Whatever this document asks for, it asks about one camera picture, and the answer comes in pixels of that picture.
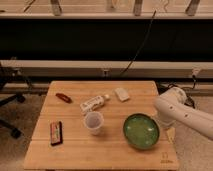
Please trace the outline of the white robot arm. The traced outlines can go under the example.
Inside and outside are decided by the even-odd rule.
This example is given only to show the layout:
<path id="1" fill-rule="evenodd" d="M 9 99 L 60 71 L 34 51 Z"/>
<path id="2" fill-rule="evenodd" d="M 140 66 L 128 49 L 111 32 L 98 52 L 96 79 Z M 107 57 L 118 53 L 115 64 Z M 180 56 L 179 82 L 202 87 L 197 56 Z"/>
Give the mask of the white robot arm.
<path id="1" fill-rule="evenodd" d="M 175 120 L 213 140 L 213 114 L 185 105 L 187 95 L 179 87 L 172 87 L 154 101 L 160 123 L 169 128 Z"/>

